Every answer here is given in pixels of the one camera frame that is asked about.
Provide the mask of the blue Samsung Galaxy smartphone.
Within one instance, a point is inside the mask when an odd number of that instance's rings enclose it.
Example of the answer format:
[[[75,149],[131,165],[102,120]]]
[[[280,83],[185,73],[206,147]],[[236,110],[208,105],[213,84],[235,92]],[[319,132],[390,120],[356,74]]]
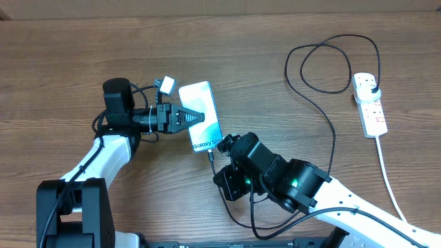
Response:
[[[180,87],[178,94],[184,108],[203,114],[203,121],[188,128],[192,149],[195,152],[214,149],[223,135],[210,83],[202,81]]]

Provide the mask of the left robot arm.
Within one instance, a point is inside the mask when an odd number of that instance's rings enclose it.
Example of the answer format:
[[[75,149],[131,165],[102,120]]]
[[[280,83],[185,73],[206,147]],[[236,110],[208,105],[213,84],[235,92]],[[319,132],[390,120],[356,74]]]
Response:
[[[137,109],[134,94],[142,88],[125,78],[103,84],[105,109],[92,122],[91,150],[59,180],[45,180],[37,188],[38,247],[147,246],[143,235],[115,229],[107,191],[144,134],[175,134],[205,120],[201,112],[162,103],[174,85],[168,76],[155,81],[156,107]]]

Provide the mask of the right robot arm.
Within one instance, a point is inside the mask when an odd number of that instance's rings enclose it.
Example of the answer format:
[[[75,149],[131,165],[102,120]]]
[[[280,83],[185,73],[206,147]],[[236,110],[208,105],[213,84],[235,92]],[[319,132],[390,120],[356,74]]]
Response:
[[[266,240],[316,218],[342,230],[340,247],[440,246],[439,234],[405,223],[372,205],[308,161],[294,158],[286,161],[265,147],[252,132],[243,136],[229,134],[216,146],[230,158],[230,163],[213,177],[225,200],[266,194],[289,213],[303,214],[266,235]]]

